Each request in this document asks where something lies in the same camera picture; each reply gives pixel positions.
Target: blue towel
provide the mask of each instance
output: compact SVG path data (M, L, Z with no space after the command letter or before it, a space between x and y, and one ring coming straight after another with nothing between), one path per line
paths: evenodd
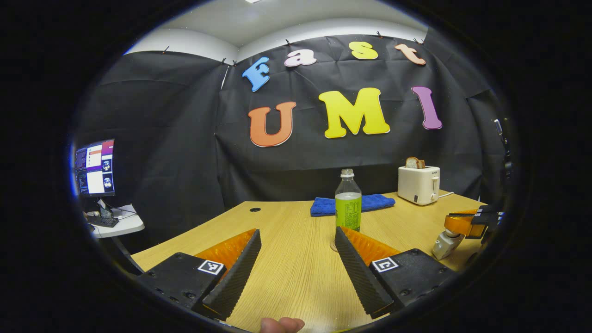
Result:
M371 194L362 196L362 211L376 210L392 207L395 205L395 199L387 198L382 194ZM335 215L335 199L314 198L314 203L310 207L310 216Z

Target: blue letter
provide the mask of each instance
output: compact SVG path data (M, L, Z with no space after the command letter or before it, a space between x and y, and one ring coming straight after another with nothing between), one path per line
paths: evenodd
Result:
M269 76L262 75L262 73L269 73L269 67L263 64L264 62L268 61L268 57L261 57L261 59L257 60L253 66L247 68L247 70L243 73L243 77L246 76L247 79L251 81L251 84L253 85L251 90L253 92L257 91L262 85L265 84L265 82L269 81Z

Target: bread slice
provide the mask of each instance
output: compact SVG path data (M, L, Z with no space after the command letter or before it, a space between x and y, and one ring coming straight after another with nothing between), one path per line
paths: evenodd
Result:
M411 169L425 169L426 162L422 159L411 156L405 161L405 167Z

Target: foam letter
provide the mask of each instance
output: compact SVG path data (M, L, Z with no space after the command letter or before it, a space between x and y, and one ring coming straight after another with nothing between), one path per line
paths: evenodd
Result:
M312 50L296 50L288 54L284 65L286 67L296 67L298 65L312 65L317 62L314 58L314 52Z
M247 79L251 81L251 84L253 85L253 88L251 90L253 92L257 91L259 88L261 88L262 85L265 84L265 82L269 81L269 76L262 75L263 73L269 73L269 67L263 64L264 62L268 61L268 57L261 57L261 59L257 60L257 62L253 64L253 66L247 68L247 70L243 72L243 77L246 76Z
M341 127L340 118L354 135L360 131L363 117L366 119L366 125L363 127L364 133L390 132L390 126L384 121L378 96L380 96L380 90L362 88L358 92L355 105L352 105L339 91L327 91L320 94L318 98L325 102L327 121L329 122L325 137L332 139L345 136L346 130Z
M425 65L426 64L425 60L420 59L415 55L415 52L417 52L417 51L415 51L414 49L411 49L410 47L408 47L405 44L399 44L399 45L395 46L395 49L403 52L405 57L407 57L407 59L409 59L409 61L411 61L413 63L416 63L418 65Z
M292 135L292 109L295 106L294 102L284 102L275 107L279 111L279 131L274 135L269 135L265 131L265 120L271 109L260 107L251 110L249 112L251 142L259 147L279 146L286 142Z
M442 122L438 119L434 103L432 102L432 91L426 87L413 87L413 92L419 97L423 110L423 127L426 130L437 130L442 128Z
M352 49L352 54L358 59L376 59L378 53L372 50L372 45L365 41L353 41L349 43L349 48Z

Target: keyboard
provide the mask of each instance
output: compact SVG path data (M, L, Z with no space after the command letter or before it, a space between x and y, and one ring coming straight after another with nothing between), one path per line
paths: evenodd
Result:
M114 217L88 216L88 223L95 226L113 228L117 223L119 223L119 219Z

